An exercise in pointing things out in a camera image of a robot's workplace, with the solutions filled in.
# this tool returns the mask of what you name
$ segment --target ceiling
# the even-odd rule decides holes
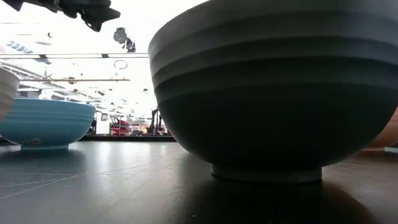
[[[18,54],[9,51],[12,40],[29,48],[33,54],[95,54],[124,53],[121,45],[113,40],[117,27],[125,27],[127,35],[136,43],[137,53],[146,53],[154,34],[169,20],[181,12],[205,0],[113,0],[112,8],[121,12],[121,17],[103,24],[101,32],[93,32],[81,19],[71,19],[62,12],[54,14],[45,8],[24,4],[21,12],[14,11],[0,1],[0,53]],[[24,82],[21,87],[66,88],[77,90],[69,95],[81,101],[99,99],[101,108],[123,108],[120,113],[148,117],[156,108],[156,100],[150,80],[147,58],[61,58],[50,59],[51,64],[33,59],[10,59],[17,67],[50,79],[126,78],[129,82]],[[39,78],[35,75],[26,78]]]

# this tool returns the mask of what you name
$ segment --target pipe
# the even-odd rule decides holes
[[[16,71],[18,71],[18,72],[20,72],[20,73],[23,73],[23,74],[25,74],[25,75],[35,75],[35,76],[37,76],[37,77],[41,77],[41,78],[47,78],[47,77],[45,77],[45,76],[43,76],[43,75],[40,75],[40,74],[38,74],[38,73],[35,73],[35,72],[31,72],[31,71],[29,71],[29,70],[27,70],[27,69],[24,69],[24,68],[22,68],[22,67],[20,67],[20,66],[18,66],[18,65],[14,65],[14,64],[12,64],[12,63],[9,63],[9,62],[5,62],[5,61],[3,61],[3,60],[0,60],[0,65],[5,65],[6,67],[7,67],[7,69],[11,69],[11,68],[13,68],[13,69],[15,69]],[[27,79],[21,79],[20,78],[20,81],[23,81],[23,82],[52,82],[52,80],[38,80],[38,79],[36,79],[36,80],[34,80],[34,79],[32,79],[32,80],[27,80]],[[64,89],[64,87],[62,87],[62,86],[58,86],[57,84],[54,84],[54,83],[49,83],[49,85],[52,85],[52,86],[56,86],[57,88],[60,88],[60,89]],[[83,96],[86,96],[86,97],[88,97],[88,98],[91,98],[91,99],[95,99],[96,97],[95,96],[91,96],[91,95],[88,95],[88,94],[84,94],[84,93],[77,93],[78,95],[83,95]]]
[[[148,58],[148,53],[112,53],[112,54],[1,54],[1,59],[93,59],[93,58]]]
[[[129,79],[32,79],[21,80],[21,82],[123,82]]]
[[[105,91],[105,88],[19,88],[18,91],[39,91],[39,90],[51,90],[51,91]]]

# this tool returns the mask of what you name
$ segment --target bowl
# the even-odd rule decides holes
[[[18,77],[0,67],[0,121],[4,120],[14,102],[18,86]]]
[[[215,176],[320,180],[321,167],[363,149],[397,108],[396,6],[217,0],[185,11],[149,45],[168,129]],[[218,130],[205,134],[214,119]]]
[[[398,109],[387,123],[387,126],[374,139],[365,151],[384,151],[385,147],[398,143]]]
[[[68,101],[16,98],[0,122],[4,139],[21,150],[63,150],[90,128],[95,108]]]

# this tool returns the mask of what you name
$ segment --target dark table surface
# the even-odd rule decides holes
[[[398,155],[360,153],[323,182],[215,179],[174,142],[0,147],[0,223],[398,223]]]

